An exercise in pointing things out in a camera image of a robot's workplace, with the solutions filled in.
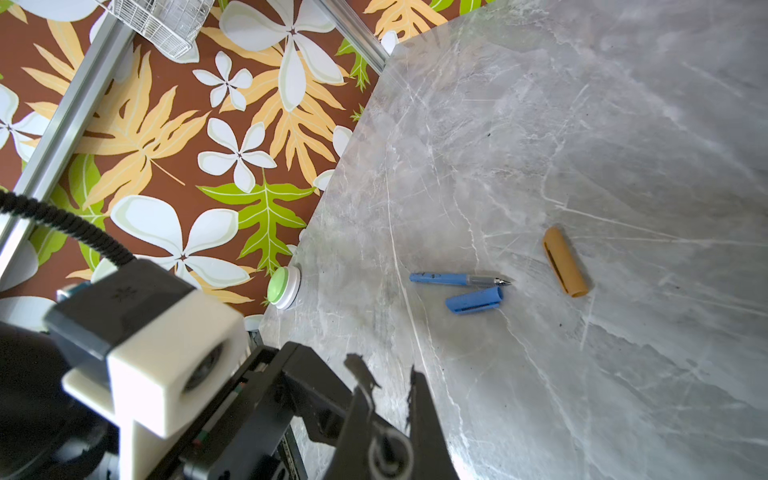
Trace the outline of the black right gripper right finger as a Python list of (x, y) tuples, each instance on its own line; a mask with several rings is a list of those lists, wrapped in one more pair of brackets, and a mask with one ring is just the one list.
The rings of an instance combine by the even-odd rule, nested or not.
[(458, 479), (442, 432), (426, 376), (411, 369), (408, 395), (409, 439), (413, 449), (412, 479)]

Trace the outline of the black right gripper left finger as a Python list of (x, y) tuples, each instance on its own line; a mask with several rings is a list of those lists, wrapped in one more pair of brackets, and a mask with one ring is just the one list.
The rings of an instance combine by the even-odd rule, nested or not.
[(350, 353), (345, 367), (357, 381), (326, 479), (409, 479), (414, 468), (411, 442), (376, 413), (379, 387), (362, 356)]

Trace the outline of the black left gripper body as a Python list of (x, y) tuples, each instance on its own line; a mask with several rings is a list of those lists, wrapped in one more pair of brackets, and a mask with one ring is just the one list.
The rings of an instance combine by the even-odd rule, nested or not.
[(293, 418), (334, 446), (352, 392), (310, 347), (259, 346), (151, 470), (151, 479), (271, 479)]

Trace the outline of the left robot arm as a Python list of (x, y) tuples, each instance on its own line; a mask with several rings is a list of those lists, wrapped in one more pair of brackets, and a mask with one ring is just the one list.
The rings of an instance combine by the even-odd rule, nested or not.
[(252, 348), (236, 310), (68, 211), (9, 192), (1, 209), (117, 264), (43, 331), (2, 325), (3, 478), (281, 479), (294, 418), (349, 477), (352, 395), (311, 348)]

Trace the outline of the blue pen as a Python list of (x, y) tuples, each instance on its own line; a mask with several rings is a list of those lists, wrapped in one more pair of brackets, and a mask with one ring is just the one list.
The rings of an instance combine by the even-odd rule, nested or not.
[(508, 286), (511, 284), (510, 280), (493, 277), (493, 276), (481, 276), (471, 274), (456, 274), (456, 273), (429, 273), (420, 272), (412, 273), (409, 276), (409, 280), (414, 283), (422, 284), (434, 284), (434, 285), (450, 285), (450, 286)]

